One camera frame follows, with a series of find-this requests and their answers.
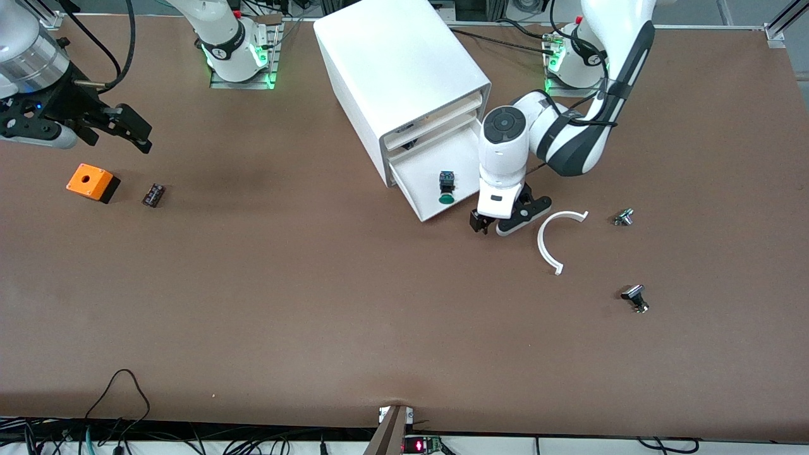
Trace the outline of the beige cabinet drawer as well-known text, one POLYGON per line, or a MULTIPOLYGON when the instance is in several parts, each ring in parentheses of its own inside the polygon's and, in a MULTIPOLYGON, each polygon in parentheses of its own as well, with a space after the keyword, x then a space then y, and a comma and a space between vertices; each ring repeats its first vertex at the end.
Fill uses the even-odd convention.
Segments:
POLYGON ((436 112, 409 121, 399 129, 388 133, 384 138, 384 146, 388 150, 395 150, 429 133, 439 132, 442 128, 450 128, 468 121, 468 119, 476 118, 478 109, 483 104, 484 98, 481 92, 467 95, 436 112))

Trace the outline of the orange box with hole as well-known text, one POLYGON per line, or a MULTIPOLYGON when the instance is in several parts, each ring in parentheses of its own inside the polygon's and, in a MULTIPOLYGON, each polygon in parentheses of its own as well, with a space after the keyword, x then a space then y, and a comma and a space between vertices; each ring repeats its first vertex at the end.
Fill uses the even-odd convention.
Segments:
POLYGON ((79 164, 66 185, 66 189, 89 200, 109 204, 118 190, 121 179, 104 168, 79 164))

